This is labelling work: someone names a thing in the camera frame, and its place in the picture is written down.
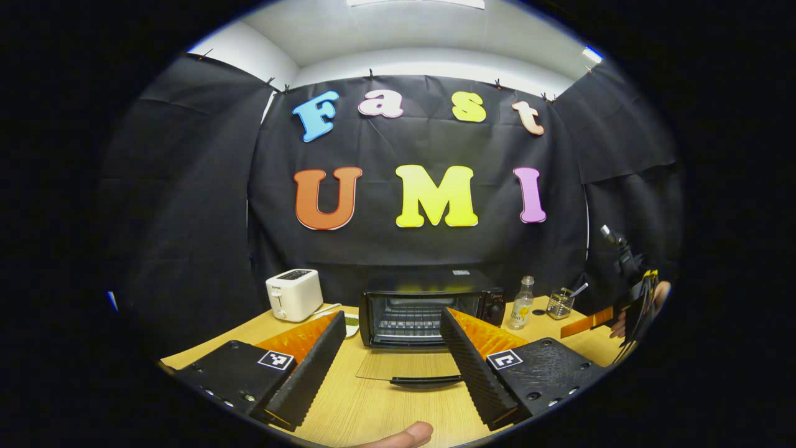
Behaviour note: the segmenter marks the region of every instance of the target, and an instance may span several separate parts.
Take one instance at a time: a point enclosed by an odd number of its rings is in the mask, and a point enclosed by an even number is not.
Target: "table surface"
[[[548,297],[536,297],[532,308],[544,309],[547,303]],[[324,304],[320,309],[327,306],[329,304]],[[545,337],[559,340],[603,367],[609,365],[620,351],[619,345],[624,338],[609,338],[611,330],[605,326],[562,340],[559,337],[561,327],[584,317],[577,311],[573,311],[570,316],[562,320],[529,313],[529,321],[525,328],[511,330],[507,326],[511,306],[511,302],[507,303],[501,328],[529,342]],[[350,306],[340,306],[330,311],[340,310],[357,314],[357,308]],[[271,311],[267,311],[203,344],[163,358],[162,362],[174,369],[180,369],[229,340],[258,344],[301,323],[278,320]],[[294,437],[326,446],[352,446],[401,432],[407,426],[422,420],[434,427],[431,441],[426,445],[428,448],[457,446],[510,428],[505,426],[500,430],[490,431],[478,417],[464,382],[444,389],[424,391],[393,386],[386,379],[358,377],[357,372],[363,366],[363,361],[370,356],[370,352],[371,350],[362,344],[359,332],[345,339],[304,423],[294,433],[284,431],[277,426],[272,427]]]

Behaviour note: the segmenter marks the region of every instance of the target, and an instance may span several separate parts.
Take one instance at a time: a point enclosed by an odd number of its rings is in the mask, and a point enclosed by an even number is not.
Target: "black curtain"
[[[157,357],[263,311],[246,186],[272,89],[207,57],[175,61],[119,123],[99,182],[97,267]]]
[[[684,234],[684,172],[664,121],[609,59],[556,101],[577,154],[589,211],[589,288],[576,308],[592,314],[627,291],[616,273],[616,248],[603,225],[623,234],[644,264],[675,281]]]
[[[364,116],[357,106],[371,90],[403,96],[397,118]],[[326,92],[333,102],[334,128],[305,143],[304,127],[292,110]],[[483,99],[486,119],[463,122],[454,117],[451,95],[475,92]],[[527,101],[544,127],[542,136],[526,130],[511,104]],[[448,167],[463,165],[470,180],[474,227],[399,228],[403,180],[398,166],[423,166],[439,185]],[[295,216],[296,172],[321,169],[318,208],[338,205],[339,167],[359,167],[356,206],[338,230],[310,230]],[[533,167],[542,209],[541,223],[523,223],[520,183],[515,167]],[[317,269],[326,302],[357,305],[375,269],[445,266],[480,269],[509,295],[520,279],[533,275],[536,291],[572,287],[586,259],[586,203],[575,154],[566,127],[551,105],[538,96],[494,85],[443,77],[381,76],[349,78],[307,85],[279,94],[263,123],[252,164],[249,197],[260,228],[256,239],[258,281],[285,269]]]

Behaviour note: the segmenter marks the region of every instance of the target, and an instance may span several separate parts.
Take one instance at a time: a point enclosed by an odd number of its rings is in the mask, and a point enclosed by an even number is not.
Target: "glass bottle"
[[[522,330],[528,323],[528,315],[533,305],[533,277],[526,275],[522,278],[520,292],[514,297],[514,306],[509,318],[509,328]]]

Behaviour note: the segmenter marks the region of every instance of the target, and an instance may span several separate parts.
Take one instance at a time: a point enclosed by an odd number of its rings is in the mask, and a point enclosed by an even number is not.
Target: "foam letter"
[[[359,112],[364,115],[383,115],[397,118],[404,114],[400,108],[403,97],[393,90],[373,90],[365,94],[365,101],[359,103]]]
[[[479,104],[484,104],[484,100],[476,93],[456,92],[451,96],[455,106],[453,114],[461,121],[480,122],[486,118],[486,111]]]
[[[335,230],[348,224],[353,216],[354,199],[357,197],[357,178],[362,169],[343,167],[334,170],[340,181],[338,209],[332,213],[318,210],[318,188],[326,177],[323,170],[299,171],[293,176],[296,189],[296,218],[312,230]]]
[[[434,226],[439,224],[448,203],[451,205],[445,217],[448,226],[472,227],[478,224],[478,216],[473,213],[473,201],[470,199],[470,178],[473,177],[470,168],[448,168],[439,188],[420,165],[402,165],[396,168],[396,174],[404,180],[404,210],[396,218],[398,227],[423,225],[418,202],[423,205],[428,220]]]
[[[511,107],[520,113],[522,125],[525,126],[525,129],[528,129],[528,132],[537,136],[544,134],[544,128],[533,119],[534,116],[539,116],[539,112],[536,109],[531,108],[525,101],[514,103]]]
[[[297,114],[304,124],[305,142],[311,142],[332,130],[334,125],[325,122],[323,116],[334,118],[334,106],[329,101],[334,101],[339,97],[337,92],[330,90],[293,109],[293,113]]]
[[[522,222],[542,222],[547,219],[547,215],[542,211],[542,204],[539,200],[539,171],[533,168],[520,167],[514,168],[514,175],[520,178],[520,188],[522,189]]]

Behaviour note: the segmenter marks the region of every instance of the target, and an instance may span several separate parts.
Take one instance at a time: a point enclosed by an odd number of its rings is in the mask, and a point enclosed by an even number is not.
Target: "white toaster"
[[[301,322],[323,305],[318,271],[291,269],[265,281],[274,317]]]

